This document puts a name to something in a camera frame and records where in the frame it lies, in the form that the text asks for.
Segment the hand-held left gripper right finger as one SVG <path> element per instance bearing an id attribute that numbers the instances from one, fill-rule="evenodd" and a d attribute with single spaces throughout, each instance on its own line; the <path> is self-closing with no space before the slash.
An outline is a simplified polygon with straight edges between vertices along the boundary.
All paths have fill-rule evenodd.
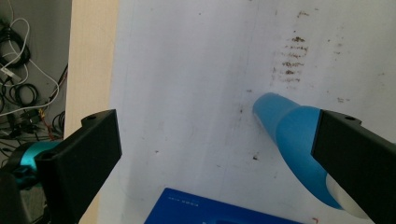
<path id="1" fill-rule="evenodd" d="M 323 110 L 311 151 L 375 224 L 396 224 L 396 145 L 348 115 Z"/>

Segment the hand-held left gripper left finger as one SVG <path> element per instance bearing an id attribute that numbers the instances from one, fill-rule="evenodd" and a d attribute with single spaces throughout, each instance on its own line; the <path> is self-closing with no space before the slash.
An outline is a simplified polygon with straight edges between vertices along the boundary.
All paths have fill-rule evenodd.
<path id="1" fill-rule="evenodd" d="M 92 114 L 56 147 L 35 156 L 50 224 L 78 224 L 122 155 L 117 111 Z"/>

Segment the white table cover sheet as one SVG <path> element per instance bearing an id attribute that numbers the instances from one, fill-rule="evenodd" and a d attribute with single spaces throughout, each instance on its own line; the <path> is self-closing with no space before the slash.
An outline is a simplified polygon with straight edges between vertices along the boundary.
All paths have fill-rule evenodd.
<path id="1" fill-rule="evenodd" d="M 253 115 L 267 92 L 396 142 L 396 0 L 120 0 L 110 104 L 122 156 L 98 224 L 144 224 L 166 188 L 303 223 L 317 200 Z"/>

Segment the light blue cylindrical cup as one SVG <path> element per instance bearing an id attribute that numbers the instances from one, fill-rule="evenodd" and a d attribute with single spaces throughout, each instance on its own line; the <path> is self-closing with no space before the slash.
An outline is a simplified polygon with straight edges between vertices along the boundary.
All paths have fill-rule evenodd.
<path id="1" fill-rule="evenodd" d="M 252 111 L 276 144 L 285 163 L 313 196 L 354 217 L 368 217 L 311 155 L 318 128 L 319 108 L 299 105 L 270 92 L 256 100 Z"/>

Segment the teal and black device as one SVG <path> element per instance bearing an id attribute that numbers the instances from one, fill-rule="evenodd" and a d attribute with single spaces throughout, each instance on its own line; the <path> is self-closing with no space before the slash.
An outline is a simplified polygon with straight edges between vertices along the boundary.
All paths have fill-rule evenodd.
<path id="1" fill-rule="evenodd" d="M 39 183 L 35 156 L 52 150 L 59 142 L 30 142 L 17 147 L 8 158 L 6 165 L 0 172 L 15 177 L 18 189 L 29 189 Z"/>

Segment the blue flat box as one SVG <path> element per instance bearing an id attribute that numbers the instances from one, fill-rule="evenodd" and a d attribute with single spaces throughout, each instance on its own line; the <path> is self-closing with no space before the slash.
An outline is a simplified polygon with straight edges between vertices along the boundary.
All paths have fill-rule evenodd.
<path id="1" fill-rule="evenodd" d="M 301 224 L 243 207 L 165 188 L 144 224 Z"/>

